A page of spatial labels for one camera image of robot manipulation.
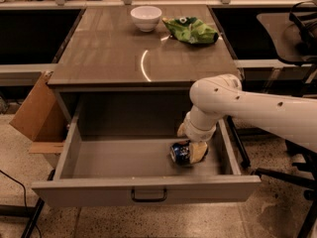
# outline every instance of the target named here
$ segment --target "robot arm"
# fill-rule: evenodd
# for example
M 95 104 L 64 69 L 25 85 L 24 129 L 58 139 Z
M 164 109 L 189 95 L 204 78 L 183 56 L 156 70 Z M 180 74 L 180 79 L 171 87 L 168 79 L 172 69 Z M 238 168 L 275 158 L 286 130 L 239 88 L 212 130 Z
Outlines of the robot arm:
M 231 74 L 196 81 L 190 99 L 178 133 L 191 141 L 208 141 L 217 121 L 230 115 L 317 153 L 317 100 L 245 92 Z

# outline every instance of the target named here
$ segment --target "open drawer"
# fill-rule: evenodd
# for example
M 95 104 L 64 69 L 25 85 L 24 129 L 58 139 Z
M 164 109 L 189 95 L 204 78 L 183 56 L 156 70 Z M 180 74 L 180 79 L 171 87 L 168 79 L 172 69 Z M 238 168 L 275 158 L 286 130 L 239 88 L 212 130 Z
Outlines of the open drawer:
M 220 120 L 204 160 L 175 164 L 169 148 L 191 108 L 188 90 L 82 93 L 52 181 L 33 190 L 50 206 L 244 201 L 242 176 Z

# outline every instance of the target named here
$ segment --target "floor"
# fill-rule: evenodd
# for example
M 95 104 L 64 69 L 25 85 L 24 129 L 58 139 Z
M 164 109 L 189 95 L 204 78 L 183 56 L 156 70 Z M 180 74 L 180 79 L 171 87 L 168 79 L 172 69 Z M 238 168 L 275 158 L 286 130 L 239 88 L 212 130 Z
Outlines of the floor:
M 9 125 L 12 118 L 12 114 L 0 115 L 0 170 L 25 185 L 27 203 L 34 205 L 38 198 L 31 183 L 47 179 L 51 168 L 43 156 L 28 154 L 31 141 Z M 237 124 L 248 127 L 240 121 Z M 266 135 L 245 137 L 244 142 L 252 169 L 299 174 L 291 163 L 301 157 L 287 155 L 281 139 Z M 252 169 L 243 172 L 249 174 Z M 246 202 L 91 208 L 45 205 L 38 227 L 44 238 L 297 237 L 311 204 L 303 197 L 304 189 L 268 177 L 262 181 Z M 22 188 L 1 174 L 0 187 L 0 204 L 24 204 Z M 25 218 L 0 216 L 0 238 L 21 237 L 26 222 Z M 37 229 L 32 237 L 41 237 Z

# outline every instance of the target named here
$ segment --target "drawer handle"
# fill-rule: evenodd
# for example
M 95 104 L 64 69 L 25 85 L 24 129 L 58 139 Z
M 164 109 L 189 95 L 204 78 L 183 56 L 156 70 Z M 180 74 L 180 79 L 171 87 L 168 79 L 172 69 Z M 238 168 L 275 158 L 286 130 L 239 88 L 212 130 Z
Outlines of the drawer handle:
M 167 199 L 167 189 L 165 188 L 163 191 L 163 196 L 160 198 L 136 198 L 135 190 L 131 190 L 131 198 L 135 202 L 163 202 Z

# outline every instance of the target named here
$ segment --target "bowl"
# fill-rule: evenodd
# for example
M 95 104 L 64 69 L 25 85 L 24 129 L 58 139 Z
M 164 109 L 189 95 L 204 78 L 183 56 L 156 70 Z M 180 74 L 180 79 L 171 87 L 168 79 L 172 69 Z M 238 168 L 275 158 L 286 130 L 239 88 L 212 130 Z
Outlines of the bowl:
M 161 10 L 155 6 L 139 6 L 131 11 L 133 23 L 143 32 L 152 31 L 159 23 Z

